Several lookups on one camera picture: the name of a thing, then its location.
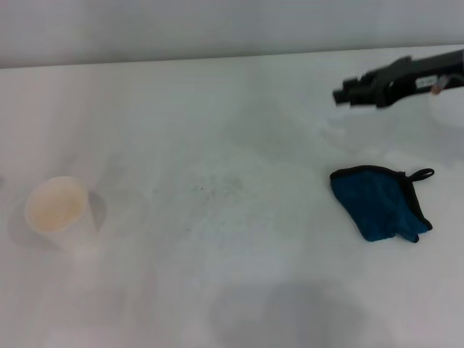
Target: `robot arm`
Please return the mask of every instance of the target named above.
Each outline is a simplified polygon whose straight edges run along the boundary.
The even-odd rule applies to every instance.
[[[389,107],[406,96],[464,87],[464,50],[413,60],[403,57],[333,91],[337,105]]]

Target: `table surface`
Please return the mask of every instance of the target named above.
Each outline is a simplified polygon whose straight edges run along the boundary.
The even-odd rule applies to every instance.
[[[331,96],[459,48],[0,70],[0,346],[462,347],[463,91]],[[418,244],[362,239],[328,186],[360,164],[435,169]],[[85,255],[25,224],[56,175],[92,190]]]

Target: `gray wall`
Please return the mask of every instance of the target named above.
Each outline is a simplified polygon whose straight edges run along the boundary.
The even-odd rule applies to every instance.
[[[464,42],[458,0],[2,0],[0,67]]]

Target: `white cup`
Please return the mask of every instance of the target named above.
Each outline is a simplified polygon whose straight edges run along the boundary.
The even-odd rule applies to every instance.
[[[30,228],[68,251],[82,251],[96,239],[88,191],[76,178],[52,178],[30,194],[25,205]]]

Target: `blue cloth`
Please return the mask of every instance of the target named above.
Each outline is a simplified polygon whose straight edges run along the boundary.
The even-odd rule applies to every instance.
[[[432,169],[411,177],[387,168],[361,166],[331,175],[335,197],[352,217],[367,241],[401,235],[416,243],[419,234],[432,229],[419,206],[413,181],[432,176]]]

